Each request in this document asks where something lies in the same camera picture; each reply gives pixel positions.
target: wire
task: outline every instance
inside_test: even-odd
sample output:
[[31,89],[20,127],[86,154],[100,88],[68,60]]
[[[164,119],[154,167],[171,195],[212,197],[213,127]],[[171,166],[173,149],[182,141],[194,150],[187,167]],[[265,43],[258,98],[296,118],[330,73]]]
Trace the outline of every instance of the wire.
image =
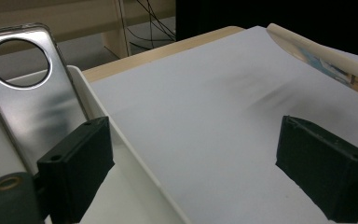
[[150,2],[149,2],[148,0],[146,0],[146,2],[147,2],[147,4],[148,4],[148,8],[149,8],[149,9],[148,9],[148,8],[146,8],[146,7],[144,6],[144,4],[142,4],[139,0],[136,0],[136,1],[137,1],[137,2],[144,8],[144,10],[149,14],[149,17],[153,17],[153,18],[156,20],[156,22],[158,22],[159,27],[158,27],[155,23],[153,23],[151,20],[150,20],[150,22],[151,22],[154,26],[156,26],[162,33],[164,33],[169,39],[175,41],[174,32],[172,32],[172,31],[170,30],[170,28],[168,28],[164,23],[162,23],[162,22],[157,18],[156,14],[154,13],[153,8],[152,8],[151,5],[150,5]]
[[[133,35],[135,36],[136,38],[138,39],[142,39],[142,40],[145,40],[145,41],[152,41],[151,39],[147,39],[147,38],[142,38],[136,34],[133,33],[133,31],[130,30],[130,28],[127,27],[127,30]],[[172,39],[153,39],[153,41],[172,41]]]
[[137,44],[132,43],[132,42],[130,42],[130,44],[132,44],[133,46],[135,46],[137,48],[140,48],[140,49],[150,50],[150,48],[147,48],[147,47],[144,47],[144,46],[141,46],[141,45],[137,45]]
[[[147,0],[147,7],[149,8],[150,11],[150,3],[149,0]],[[151,40],[151,44],[152,44],[152,49],[154,48],[154,43],[153,43],[153,28],[152,28],[152,15],[149,13],[149,27],[150,27],[150,40]]]
[[[123,30],[125,29],[124,28],[124,17],[123,17],[123,12],[121,10],[121,4],[120,4],[120,1],[118,1],[118,7],[120,8],[120,18],[121,18],[121,26],[123,28]],[[125,43],[126,43],[126,51],[127,51],[127,56],[130,56],[130,51],[129,51],[129,46],[127,44],[127,36],[124,35],[124,40],[125,40]]]
[[170,30],[170,28],[168,28],[166,25],[164,25],[164,23],[162,23],[159,19],[157,19],[156,13],[154,12],[153,8],[150,7],[150,11],[151,14],[154,16],[154,18],[156,19],[156,21],[158,22],[158,24],[161,26],[162,29],[164,29],[163,27],[165,27],[171,34],[173,37],[175,37],[175,33],[173,31]]

